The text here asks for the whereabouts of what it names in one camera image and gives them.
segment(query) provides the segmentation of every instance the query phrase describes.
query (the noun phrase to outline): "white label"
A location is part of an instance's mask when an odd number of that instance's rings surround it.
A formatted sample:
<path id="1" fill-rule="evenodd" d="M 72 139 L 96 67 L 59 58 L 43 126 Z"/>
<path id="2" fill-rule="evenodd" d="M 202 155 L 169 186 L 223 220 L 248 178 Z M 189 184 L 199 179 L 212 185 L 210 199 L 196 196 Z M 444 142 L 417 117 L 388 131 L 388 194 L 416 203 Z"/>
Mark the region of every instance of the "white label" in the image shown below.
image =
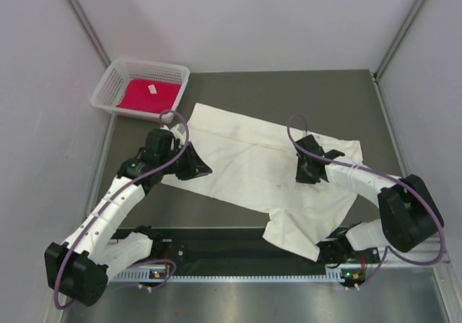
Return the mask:
<path id="1" fill-rule="evenodd" d="M 156 86 L 154 86 L 154 85 L 149 85 L 149 86 L 147 86 L 147 87 L 149 88 L 149 92 L 150 92 L 151 94 L 157 94 Z"/>

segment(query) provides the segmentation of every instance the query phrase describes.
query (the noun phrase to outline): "red cloth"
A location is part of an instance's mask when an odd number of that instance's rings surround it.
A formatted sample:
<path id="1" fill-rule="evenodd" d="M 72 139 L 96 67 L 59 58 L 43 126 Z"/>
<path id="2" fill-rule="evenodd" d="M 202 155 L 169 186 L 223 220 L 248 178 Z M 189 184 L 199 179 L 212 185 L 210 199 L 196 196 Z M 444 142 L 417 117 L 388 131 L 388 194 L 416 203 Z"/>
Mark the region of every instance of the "red cloth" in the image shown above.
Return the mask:
<path id="1" fill-rule="evenodd" d="M 148 86 L 154 85 L 157 94 L 151 94 Z M 129 82 L 127 90 L 118 108 L 161 113 L 172 108 L 180 92 L 181 85 L 174 83 L 149 81 L 147 79 L 133 79 Z"/>

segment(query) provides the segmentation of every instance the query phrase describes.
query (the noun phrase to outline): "gray table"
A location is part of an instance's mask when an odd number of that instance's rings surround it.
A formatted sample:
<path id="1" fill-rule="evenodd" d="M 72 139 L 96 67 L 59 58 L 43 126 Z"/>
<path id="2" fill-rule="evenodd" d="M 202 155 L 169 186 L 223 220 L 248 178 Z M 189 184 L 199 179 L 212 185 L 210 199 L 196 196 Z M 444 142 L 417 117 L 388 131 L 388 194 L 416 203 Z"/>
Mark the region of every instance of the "gray table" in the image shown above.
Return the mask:
<path id="1" fill-rule="evenodd" d="M 278 124 L 303 112 L 313 131 L 358 139 L 366 164 L 399 174 L 368 71 L 193 74 L 179 111 L 189 117 L 197 102 Z M 149 122 L 117 119 L 100 193 L 119 165 L 144 144 L 151 128 Z M 377 216 L 375 207 L 358 199 L 345 224 Z M 123 225 L 262 226 L 266 221 L 264 214 L 160 185 Z M 126 288 L 92 308 L 72 306 L 63 322 L 437 323 L 448 318 L 434 273 L 424 268 L 384 269 L 359 293 L 310 283 L 172 283 L 152 295 Z"/>
<path id="2" fill-rule="evenodd" d="M 304 113 L 314 132 L 339 139 L 357 139 L 367 165 L 392 174 L 400 173 L 367 70 L 192 74 L 178 110 L 188 118 L 196 103 L 283 125 L 293 113 Z M 110 186 L 120 164 L 144 144 L 152 127 L 148 121 L 117 118 L 100 197 Z M 358 198 L 344 224 L 377 217 L 377 209 Z M 122 226 L 245 227 L 263 226 L 267 220 L 266 214 L 159 185 L 130 212 Z"/>

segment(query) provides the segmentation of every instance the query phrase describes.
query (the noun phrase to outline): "white cloth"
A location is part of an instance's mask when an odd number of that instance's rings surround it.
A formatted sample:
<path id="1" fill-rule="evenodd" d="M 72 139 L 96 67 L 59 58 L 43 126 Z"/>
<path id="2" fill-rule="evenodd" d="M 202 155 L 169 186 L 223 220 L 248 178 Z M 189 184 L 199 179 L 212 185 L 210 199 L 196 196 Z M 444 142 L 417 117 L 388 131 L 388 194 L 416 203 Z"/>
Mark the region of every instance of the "white cloth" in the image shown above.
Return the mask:
<path id="1" fill-rule="evenodd" d="M 197 153 L 213 174 L 190 181 L 169 175 L 162 182 L 268 213 L 263 235 L 268 242 L 317 260 L 316 244 L 340 226 L 356 194 L 325 181 L 296 183 L 296 152 L 285 126 L 202 104 L 196 104 L 188 126 Z M 362 161 L 358 141 L 314 135 L 326 152 L 336 149 Z M 293 129 L 292 136 L 303 134 Z"/>

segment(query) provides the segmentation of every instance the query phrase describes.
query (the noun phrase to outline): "white wall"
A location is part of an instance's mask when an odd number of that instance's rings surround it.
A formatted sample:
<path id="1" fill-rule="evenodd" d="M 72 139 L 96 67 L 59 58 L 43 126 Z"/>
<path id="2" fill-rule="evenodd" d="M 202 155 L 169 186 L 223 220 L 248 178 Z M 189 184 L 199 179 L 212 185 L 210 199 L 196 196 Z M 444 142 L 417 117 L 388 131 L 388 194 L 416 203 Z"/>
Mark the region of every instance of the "white wall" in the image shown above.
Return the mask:
<path id="1" fill-rule="evenodd" d="M 462 0 L 429 0 L 382 83 L 406 163 L 443 214 L 462 283 L 461 9 Z"/>
<path id="2" fill-rule="evenodd" d="M 0 0 L 0 322 L 39 322 L 43 254 L 83 217 L 104 72 L 65 0 Z"/>
<path id="3" fill-rule="evenodd" d="M 111 58 L 194 72 L 371 69 L 414 0 L 80 0 Z"/>

